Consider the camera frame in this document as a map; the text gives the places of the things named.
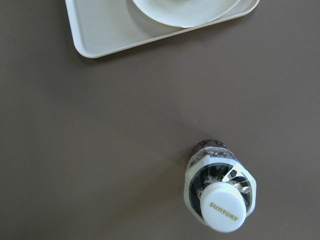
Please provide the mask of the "tea bottle white cap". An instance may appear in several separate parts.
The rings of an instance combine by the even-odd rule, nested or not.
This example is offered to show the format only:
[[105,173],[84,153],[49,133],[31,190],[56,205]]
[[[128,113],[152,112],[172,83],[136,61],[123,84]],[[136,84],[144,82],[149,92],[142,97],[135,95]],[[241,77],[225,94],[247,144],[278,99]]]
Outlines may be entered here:
[[191,150],[184,202],[204,225],[220,233],[239,229],[256,206],[257,183],[222,142],[206,139]]

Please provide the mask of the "cream rectangular tray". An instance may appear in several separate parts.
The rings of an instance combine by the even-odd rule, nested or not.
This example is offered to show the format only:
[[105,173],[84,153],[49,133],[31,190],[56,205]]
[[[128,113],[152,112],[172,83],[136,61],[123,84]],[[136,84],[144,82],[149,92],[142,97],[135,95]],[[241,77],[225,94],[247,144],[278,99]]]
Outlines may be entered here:
[[151,19],[131,0],[65,1],[74,47],[90,59],[237,19],[252,12],[259,3],[258,0],[239,0],[211,22],[181,28]]

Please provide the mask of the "white round plate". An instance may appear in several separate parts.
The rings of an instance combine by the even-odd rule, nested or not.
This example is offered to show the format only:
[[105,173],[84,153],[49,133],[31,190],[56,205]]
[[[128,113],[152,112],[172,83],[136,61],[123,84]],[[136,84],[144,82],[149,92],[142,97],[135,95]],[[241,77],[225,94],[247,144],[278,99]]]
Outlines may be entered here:
[[164,25],[196,27],[211,22],[238,3],[237,0],[134,0],[146,16]]

